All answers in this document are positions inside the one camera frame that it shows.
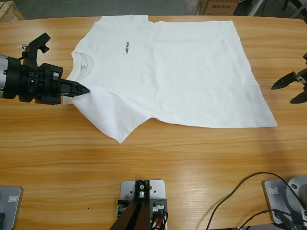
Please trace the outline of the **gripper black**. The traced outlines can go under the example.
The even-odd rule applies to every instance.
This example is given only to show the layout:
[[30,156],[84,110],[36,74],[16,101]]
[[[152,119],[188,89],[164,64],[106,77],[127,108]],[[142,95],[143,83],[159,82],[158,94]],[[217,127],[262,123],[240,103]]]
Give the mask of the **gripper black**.
[[56,105],[61,103],[61,95],[76,97],[90,92],[76,81],[62,79],[63,68],[43,63],[31,71],[16,58],[7,58],[4,67],[4,98],[19,98],[20,102]]
[[304,92],[300,93],[295,98],[293,98],[290,101],[290,103],[291,104],[306,103],[307,102],[307,70],[302,70],[297,74],[295,72],[290,72],[289,74],[287,74],[287,75],[281,77],[279,80],[277,80],[277,82],[275,82],[272,85],[271,90],[284,88],[284,87],[288,86],[289,84],[291,84],[292,82],[295,82],[295,81],[298,81],[298,82],[300,82],[301,84],[304,85],[304,87],[303,87]]

